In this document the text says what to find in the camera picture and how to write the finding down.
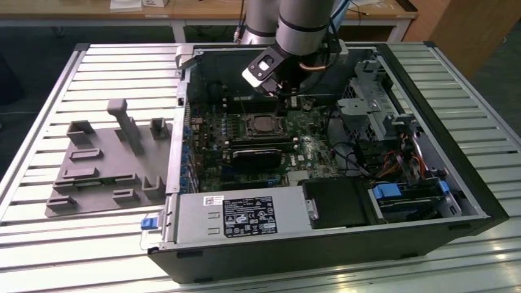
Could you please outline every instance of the metal slotted table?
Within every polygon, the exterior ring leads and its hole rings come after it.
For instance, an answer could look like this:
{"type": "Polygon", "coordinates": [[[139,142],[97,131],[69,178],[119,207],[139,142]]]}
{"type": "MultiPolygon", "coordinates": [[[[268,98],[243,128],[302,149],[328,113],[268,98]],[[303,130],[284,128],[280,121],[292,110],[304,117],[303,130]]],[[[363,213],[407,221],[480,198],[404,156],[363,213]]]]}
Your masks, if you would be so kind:
{"type": "Polygon", "coordinates": [[[438,48],[391,44],[435,112],[511,219],[427,256],[280,275],[176,284],[142,249],[141,220],[162,206],[49,219],[73,120],[115,127],[110,98],[127,98],[139,124],[178,107],[176,44],[91,45],[74,52],[0,185],[0,291],[472,292],[521,283],[521,143],[438,48]]]}

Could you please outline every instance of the black plastic cover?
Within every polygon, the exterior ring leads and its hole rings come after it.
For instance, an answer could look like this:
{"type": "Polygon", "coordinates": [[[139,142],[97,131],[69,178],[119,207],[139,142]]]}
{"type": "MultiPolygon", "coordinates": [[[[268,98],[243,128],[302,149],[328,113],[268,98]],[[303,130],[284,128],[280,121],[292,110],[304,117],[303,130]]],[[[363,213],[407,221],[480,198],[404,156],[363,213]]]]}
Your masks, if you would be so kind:
{"type": "Polygon", "coordinates": [[[312,220],[314,229],[376,225],[379,219],[364,181],[335,177],[307,180],[304,197],[315,200],[319,218],[312,220]]]}

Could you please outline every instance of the sticker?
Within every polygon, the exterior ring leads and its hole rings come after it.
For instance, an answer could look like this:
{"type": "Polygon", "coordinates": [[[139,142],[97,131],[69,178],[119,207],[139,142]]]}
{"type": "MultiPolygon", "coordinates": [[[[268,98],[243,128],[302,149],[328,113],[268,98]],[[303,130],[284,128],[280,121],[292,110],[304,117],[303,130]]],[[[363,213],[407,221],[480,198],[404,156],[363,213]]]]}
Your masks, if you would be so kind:
{"type": "Polygon", "coordinates": [[[168,18],[168,14],[146,14],[147,18],[168,18]]]}
{"type": "Polygon", "coordinates": [[[228,238],[274,234],[278,232],[278,219],[275,217],[272,197],[224,200],[223,214],[226,236],[228,238]]]}
{"type": "Polygon", "coordinates": [[[223,204],[223,200],[226,197],[223,195],[214,196],[214,197],[204,197],[203,198],[203,205],[206,206],[220,206],[223,204]]]}

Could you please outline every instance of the gray plastic part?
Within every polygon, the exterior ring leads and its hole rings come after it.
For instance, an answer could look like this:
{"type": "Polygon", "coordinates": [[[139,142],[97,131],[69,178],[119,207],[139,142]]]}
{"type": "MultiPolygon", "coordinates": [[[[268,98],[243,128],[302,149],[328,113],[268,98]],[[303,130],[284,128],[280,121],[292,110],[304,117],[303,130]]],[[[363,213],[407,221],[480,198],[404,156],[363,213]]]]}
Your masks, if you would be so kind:
{"type": "Polygon", "coordinates": [[[146,192],[146,195],[148,198],[163,198],[164,192],[167,190],[167,186],[163,183],[162,177],[156,177],[156,180],[154,181],[154,185],[151,185],[148,178],[145,179],[145,185],[142,186],[143,191],[146,192]]]}
{"type": "Polygon", "coordinates": [[[105,152],[99,148],[89,148],[86,150],[74,151],[70,155],[73,161],[99,159],[105,156],[105,152]]]}
{"type": "MultiPolygon", "coordinates": [[[[162,119],[155,119],[151,124],[158,125],[158,121],[162,119]]],[[[83,129],[83,141],[87,143],[77,145],[71,142],[69,146],[54,192],[47,200],[46,215],[57,217],[164,204],[171,139],[155,139],[150,125],[137,126],[134,137],[139,138],[145,149],[137,156],[130,140],[119,139],[119,129],[90,131],[83,127],[90,125],[89,122],[74,124],[70,129],[83,129]],[[90,155],[73,160],[74,154],[90,155]]],[[[162,128],[162,131],[168,132],[164,137],[170,137],[172,124],[166,123],[164,126],[167,129],[162,128]]]]}
{"type": "Polygon", "coordinates": [[[113,191],[113,199],[118,203],[129,203],[130,201],[139,201],[138,193],[134,189],[121,189],[113,191]]]}
{"type": "Polygon", "coordinates": [[[167,139],[171,137],[171,133],[167,127],[167,120],[164,118],[151,119],[150,131],[155,140],[167,139]]]}
{"type": "Polygon", "coordinates": [[[47,207],[57,212],[70,211],[77,207],[77,201],[70,196],[55,197],[47,202],[47,207]]]}
{"type": "Polygon", "coordinates": [[[90,168],[83,168],[83,169],[67,169],[63,178],[70,179],[70,178],[89,178],[89,177],[97,177],[99,171],[95,167],[90,168]]]}
{"type": "Polygon", "coordinates": [[[145,153],[145,147],[141,141],[141,134],[134,119],[127,115],[127,100],[126,99],[110,99],[107,112],[117,117],[118,123],[122,127],[122,132],[131,145],[131,149],[137,156],[145,153]]]}
{"type": "Polygon", "coordinates": [[[75,145],[91,143],[89,134],[95,133],[95,129],[87,120],[71,122],[67,130],[67,136],[75,145]]]}

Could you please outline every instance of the motherboard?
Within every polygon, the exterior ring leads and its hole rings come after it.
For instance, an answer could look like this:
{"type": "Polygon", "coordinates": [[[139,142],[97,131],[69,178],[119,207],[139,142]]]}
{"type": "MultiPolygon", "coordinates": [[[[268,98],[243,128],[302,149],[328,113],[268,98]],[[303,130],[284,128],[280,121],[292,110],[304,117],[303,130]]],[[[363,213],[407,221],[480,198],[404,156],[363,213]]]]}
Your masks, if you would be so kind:
{"type": "Polygon", "coordinates": [[[324,135],[326,107],[278,117],[240,104],[244,109],[192,107],[202,192],[296,186],[306,179],[340,176],[324,135]]]}

